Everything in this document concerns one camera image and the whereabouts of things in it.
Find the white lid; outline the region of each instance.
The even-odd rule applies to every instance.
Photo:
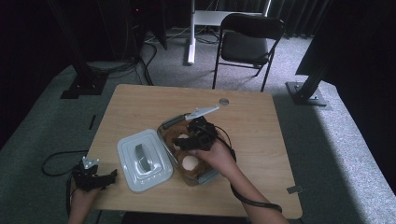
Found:
[[[152,129],[121,139],[117,148],[122,170],[132,191],[152,188],[169,179],[173,173],[165,148]]]

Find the dark background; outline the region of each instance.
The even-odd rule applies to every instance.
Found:
[[[60,2],[85,60],[116,60],[96,1]],[[166,27],[187,27],[190,1],[165,2]],[[324,79],[337,87],[393,190],[396,188],[394,5],[390,0],[334,0],[299,69],[300,74],[314,76],[319,56],[332,55]],[[52,78],[71,61],[46,1],[2,1],[0,29],[2,147]]]

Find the person's right hand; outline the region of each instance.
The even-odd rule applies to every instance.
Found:
[[[209,151],[195,149],[190,150],[190,153],[209,163],[213,169],[219,171],[227,178],[235,169],[238,169],[230,150],[218,139],[216,139]]]

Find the gray carpet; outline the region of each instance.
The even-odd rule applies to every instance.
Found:
[[[209,35],[200,37],[215,40]],[[330,109],[295,105],[288,94],[286,82],[306,80],[306,76],[295,76],[295,71],[309,43],[310,39],[297,37],[282,39],[265,87],[274,96],[295,182],[304,188],[299,194],[304,214],[290,223],[396,223],[395,195],[336,88],[325,82],[318,88]],[[157,43],[154,46],[158,51],[148,66],[154,85],[211,88],[216,45],[197,42],[194,65],[186,65],[185,38],[168,40],[168,50]],[[144,46],[145,62],[153,52],[152,46]],[[60,100],[76,75],[71,66],[52,80],[0,151],[0,223],[66,222],[67,175],[43,175],[43,160],[55,152],[88,150],[115,87],[120,83],[147,84],[143,71],[139,64],[135,70],[111,74],[102,95],[77,100]],[[262,73],[251,77],[253,70],[221,67],[217,89],[259,91]],[[96,119],[90,128],[92,116]],[[47,170],[67,170],[81,156],[61,155],[49,162]],[[88,223],[94,223],[97,214],[92,211]],[[120,220],[121,212],[105,211],[99,223]]]

